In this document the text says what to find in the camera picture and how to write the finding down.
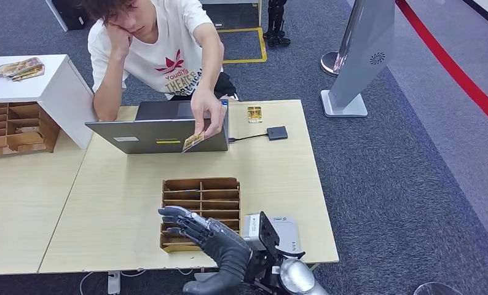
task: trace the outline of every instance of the wooden table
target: wooden table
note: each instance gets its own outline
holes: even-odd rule
[[[0,157],[0,274],[38,272],[84,156],[61,132],[53,154]]]
[[[248,123],[248,106],[262,106],[263,123]],[[135,113],[123,107],[119,118]],[[229,119],[232,137],[285,125],[289,139],[254,138],[228,152],[126,155],[94,135],[39,271],[215,266],[200,251],[161,250],[157,213],[163,179],[212,176],[240,181],[241,218],[261,210],[294,218],[305,262],[338,261],[300,101],[232,103]]]

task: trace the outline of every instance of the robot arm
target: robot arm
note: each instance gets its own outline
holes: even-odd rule
[[[251,249],[239,235],[215,219],[206,220],[197,213],[179,206],[161,208],[159,213],[163,216],[163,221],[178,225],[168,230],[189,237],[220,269],[206,281],[186,283],[183,294],[219,294],[242,282],[251,257]]]
[[[219,221],[205,219],[179,206],[159,209],[164,222],[178,227],[169,229],[189,237],[211,257],[220,271],[206,281],[190,281],[183,287],[183,294],[222,294],[224,290],[245,281],[270,294],[328,295],[315,280],[313,273],[300,258],[278,250],[280,241],[265,214],[255,214],[256,230],[244,231],[242,238]]]

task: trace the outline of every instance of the cable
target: cable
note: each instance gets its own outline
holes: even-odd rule
[[[192,272],[194,272],[193,269],[190,269],[190,272],[184,273],[182,270],[178,269],[178,271],[181,273],[181,275],[190,275]]]
[[[93,274],[94,272],[89,272],[85,277],[81,279],[79,282],[79,294],[83,295],[83,282],[85,281],[86,278],[89,277],[89,275]]]
[[[253,135],[253,136],[247,136],[247,137],[243,137],[243,138],[230,137],[230,138],[228,138],[228,143],[234,143],[234,142],[239,141],[239,140],[248,140],[250,138],[261,137],[261,136],[267,136],[267,133],[259,134],[259,135]]]
[[[126,273],[123,273],[123,272],[121,272],[121,275],[122,275],[123,277],[135,278],[135,277],[139,277],[140,275],[142,275],[142,274],[143,274],[143,273],[145,273],[145,272],[146,272],[146,269],[145,269],[145,270],[143,270],[142,272],[140,272],[140,273],[136,273],[136,274],[134,274],[134,275],[127,275]]]

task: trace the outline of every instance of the white t-shirt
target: white t-shirt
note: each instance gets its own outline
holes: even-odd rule
[[[159,36],[154,44],[132,40],[125,60],[123,89],[129,74],[170,99],[190,95],[202,72],[202,49],[193,32],[203,23],[211,23],[199,0],[151,0],[157,14]],[[92,59],[96,92],[103,81],[111,51],[110,38],[98,20],[90,29],[89,52]]]

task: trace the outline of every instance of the wooden shelf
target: wooden shelf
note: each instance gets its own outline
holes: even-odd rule
[[[214,218],[240,232],[240,184],[235,178],[171,179],[163,182],[162,206],[181,206],[204,218]],[[161,224],[160,246],[166,252],[200,250],[188,238]]]
[[[0,103],[0,155],[54,151],[59,126],[38,105]]]

